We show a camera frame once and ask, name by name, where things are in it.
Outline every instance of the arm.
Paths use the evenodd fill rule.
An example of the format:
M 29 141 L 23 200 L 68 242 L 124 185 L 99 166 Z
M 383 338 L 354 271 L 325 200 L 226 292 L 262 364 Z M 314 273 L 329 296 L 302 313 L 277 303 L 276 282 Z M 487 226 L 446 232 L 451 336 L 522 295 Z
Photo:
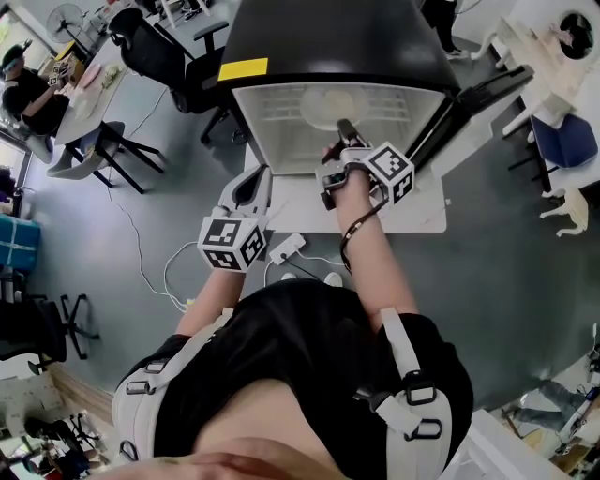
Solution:
M 213 270 L 196 301 L 179 321 L 176 334 L 193 337 L 213 323 L 225 307 L 234 308 L 240 299 L 246 274 Z
M 41 94 L 36 100 L 32 101 L 22 111 L 22 115 L 34 116 L 40 111 L 40 109 L 48 103 L 48 101 L 54 96 L 54 92 L 58 90 L 60 86 L 58 84 L 48 87 L 43 94 Z
M 368 176 L 351 172 L 344 188 L 333 192 L 339 228 L 348 228 L 371 209 Z M 346 247 L 352 268 L 352 280 L 371 328 L 379 332 L 383 325 L 380 310 L 396 308 L 398 313 L 418 313 L 407 279 L 385 238 L 379 217 L 369 218 L 352 236 Z

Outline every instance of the mini fridge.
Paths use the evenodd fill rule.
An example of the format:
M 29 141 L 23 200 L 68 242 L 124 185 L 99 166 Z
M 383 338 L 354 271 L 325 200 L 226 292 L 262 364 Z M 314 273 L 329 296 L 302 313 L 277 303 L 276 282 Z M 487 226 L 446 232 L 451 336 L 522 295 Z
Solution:
M 418 171 L 532 77 L 519 67 L 461 90 L 413 0 L 243 0 L 218 85 L 257 159 L 295 175 L 314 173 L 340 118 Z

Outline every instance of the bracelet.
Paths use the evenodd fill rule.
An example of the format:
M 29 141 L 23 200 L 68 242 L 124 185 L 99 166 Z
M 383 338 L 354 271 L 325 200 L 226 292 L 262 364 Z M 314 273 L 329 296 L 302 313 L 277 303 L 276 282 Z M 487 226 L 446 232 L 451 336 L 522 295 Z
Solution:
M 374 215 L 377 215 L 377 212 L 379 212 L 383 208 L 383 206 L 387 203 L 387 201 L 389 200 L 389 197 L 385 193 L 385 190 L 383 189 L 383 185 L 381 183 L 379 184 L 379 189 L 380 189 L 380 192 L 382 193 L 382 201 L 379 202 L 373 208 L 371 208 L 368 212 L 366 212 L 363 216 L 361 216 L 355 222 L 353 222 L 352 225 L 350 226 L 350 228 L 346 231 L 346 233 L 344 233 L 344 236 L 341 239 L 341 243 L 339 244 L 339 256 L 341 257 L 341 260 L 344 262 L 344 266 L 346 267 L 346 270 L 348 270 L 349 272 L 352 272 L 352 269 L 350 268 L 350 261 L 348 260 L 348 257 L 346 257 L 346 253 L 344 252 L 344 250 L 346 249 L 346 246 L 348 245 L 348 242 L 353 237 L 353 235 L 356 233 L 356 231 L 358 229 L 360 229 L 369 218 L 373 217 Z

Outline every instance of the black shirt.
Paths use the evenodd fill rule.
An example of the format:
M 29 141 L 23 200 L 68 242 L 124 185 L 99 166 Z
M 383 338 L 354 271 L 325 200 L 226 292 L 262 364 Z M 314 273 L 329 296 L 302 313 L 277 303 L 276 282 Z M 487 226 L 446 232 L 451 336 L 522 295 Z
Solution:
M 431 320 L 400 317 L 422 371 L 450 402 L 450 459 L 471 424 L 469 376 Z M 172 358 L 188 339 L 170 337 L 131 371 Z M 387 425 L 365 401 L 353 399 L 360 386 L 394 394 L 403 389 L 385 330 L 372 333 L 355 292 L 305 279 L 281 281 L 242 300 L 228 324 L 171 381 L 158 413 L 154 455 L 188 455 L 208 420 L 260 379 L 290 386 L 346 476 L 386 477 Z
M 2 95 L 2 103 L 7 112 L 17 120 L 22 119 L 38 135 L 55 133 L 67 111 L 68 98 L 54 95 L 35 115 L 26 116 L 23 115 L 23 110 L 48 90 L 48 84 L 27 68 L 9 82 L 16 82 L 18 85 L 6 88 Z

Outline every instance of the gray floor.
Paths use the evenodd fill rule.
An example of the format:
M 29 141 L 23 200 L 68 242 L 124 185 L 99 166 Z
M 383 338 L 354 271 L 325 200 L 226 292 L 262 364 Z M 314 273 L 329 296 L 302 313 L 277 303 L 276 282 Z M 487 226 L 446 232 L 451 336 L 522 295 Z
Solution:
M 234 6 L 223 15 L 232 11 Z M 202 22 L 185 24 L 178 35 L 199 30 Z M 217 44 L 226 35 L 219 34 Z M 187 45 L 195 54 L 203 51 L 200 44 Z M 457 65 L 465 86 L 492 72 L 490 59 Z M 135 76 L 124 82 L 136 87 L 117 94 L 107 118 L 125 121 L 127 135 L 162 88 Z M 506 112 L 499 126 L 516 112 Z M 161 149 L 169 159 L 167 172 L 161 176 L 135 158 L 120 159 L 152 189 L 144 196 L 112 175 L 119 183 L 112 197 L 132 215 L 141 235 L 143 270 L 160 291 L 165 262 L 184 243 L 196 240 L 221 188 L 242 170 L 244 147 L 229 143 L 233 122 L 217 128 L 215 147 L 207 150 L 199 141 L 207 119 L 208 114 L 181 114 L 165 95 L 133 139 Z M 457 346 L 479 406 L 503 403 L 532 388 L 536 375 L 560 370 L 581 356 L 591 346 L 590 325 L 600 304 L 597 218 L 581 236 L 557 238 L 555 232 L 569 220 L 538 218 L 548 204 L 539 185 L 529 181 L 533 166 L 506 170 L 523 157 L 522 144 L 519 137 L 507 142 L 497 136 L 444 178 L 451 200 L 446 233 L 390 237 L 423 313 Z M 67 368 L 113 390 L 135 361 L 173 332 L 180 313 L 143 282 L 135 232 L 107 189 L 93 177 L 80 182 L 49 179 L 45 169 L 34 162 L 27 179 L 37 191 L 36 219 L 43 229 L 31 290 L 55 299 L 61 293 L 87 293 L 87 321 L 102 340 L 86 345 L 86 361 L 78 360 L 69 345 Z M 283 238 L 276 235 L 272 245 Z M 338 241 L 333 234 L 309 235 L 306 254 L 334 258 Z M 329 270 L 322 262 L 298 262 L 322 277 Z M 274 267 L 269 277 L 275 280 L 284 271 Z M 173 263 L 169 281 L 179 298 L 192 298 L 208 274 L 190 247 Z M 244 294 L 262 284 L 263 268 L 257 265 L 248 274 Z

